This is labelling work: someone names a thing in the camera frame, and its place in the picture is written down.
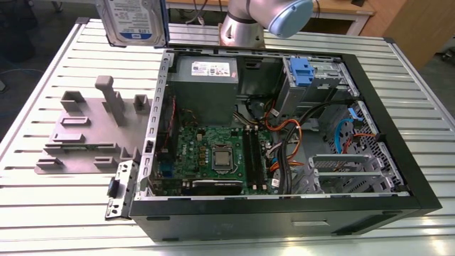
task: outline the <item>hard drive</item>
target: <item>hard drive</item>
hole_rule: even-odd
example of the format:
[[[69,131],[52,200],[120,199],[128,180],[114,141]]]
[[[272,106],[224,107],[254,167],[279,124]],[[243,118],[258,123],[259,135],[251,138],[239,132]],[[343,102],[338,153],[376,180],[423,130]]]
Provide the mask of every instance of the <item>hard drive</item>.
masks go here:
[[[170,32],[166,0],[95,2],[111,46],[167,46]]]

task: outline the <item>workbench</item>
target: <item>workbench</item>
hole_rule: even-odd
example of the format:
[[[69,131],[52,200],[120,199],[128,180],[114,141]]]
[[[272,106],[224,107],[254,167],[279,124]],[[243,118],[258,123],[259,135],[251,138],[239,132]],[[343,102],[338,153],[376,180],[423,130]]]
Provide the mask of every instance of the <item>workbench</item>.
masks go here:
[[[355,54],[443,209],[360,236],[155,243],[132,221],[104,221],[112,174],[37,175],[35,163],[79,90],[103,98],[98,75],[122,97],[154,98],[163,49],[110,47],[100,20],[79,20],[0,144],[0,251],[45,255],[447,255],[455,252],[455,122],[399,48],[382,38],[266,33],[268,49]],[[218,45],[218,27],[171,25],[172,43]]]

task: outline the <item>green circuit board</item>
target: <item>green circuit board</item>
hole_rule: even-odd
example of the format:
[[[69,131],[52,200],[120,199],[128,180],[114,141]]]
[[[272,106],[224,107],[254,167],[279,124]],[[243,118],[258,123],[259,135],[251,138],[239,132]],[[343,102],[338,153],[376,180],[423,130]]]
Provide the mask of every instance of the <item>green circuit board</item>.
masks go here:
[[[258,139],[263,153],[266,145],[270,143],[270,132],[259,131]],[[232,168],[215,170],[215,152],[224,150],[232,154]],[[258,195],[270,193],[270,182],[267,181],[266,160],[263,161],[264,180],[267,188],[252,188],[247,185],[247,171],[244,163],[243,149],[243,129],[227,127],[182,127],[179,131],[176,161],[172,166],[172,177],[163,180],[163,188],[168,196],[179,194],[180,180],[215,179],[243,181],[244,195]]]

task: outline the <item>wooden cabinet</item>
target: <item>wooden cabinet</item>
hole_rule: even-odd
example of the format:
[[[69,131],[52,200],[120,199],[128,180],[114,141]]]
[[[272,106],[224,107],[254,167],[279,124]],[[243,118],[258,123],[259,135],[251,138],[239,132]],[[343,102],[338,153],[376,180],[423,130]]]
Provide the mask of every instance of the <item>wooden cabinet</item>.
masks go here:
[[[454,0],[367,0],[376,10],[362,36],[391,37],[416,69],[455,34]]]

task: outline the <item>motherboard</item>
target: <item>motherboard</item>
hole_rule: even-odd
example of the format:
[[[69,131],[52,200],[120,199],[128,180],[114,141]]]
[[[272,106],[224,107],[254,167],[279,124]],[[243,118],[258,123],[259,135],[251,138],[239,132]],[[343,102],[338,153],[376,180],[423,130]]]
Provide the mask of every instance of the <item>motherboard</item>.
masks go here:
[[[159,164],[159,193],[270,194],[264,159],[270,145],[270,132],[258,128],[182,127],[176,160]]]

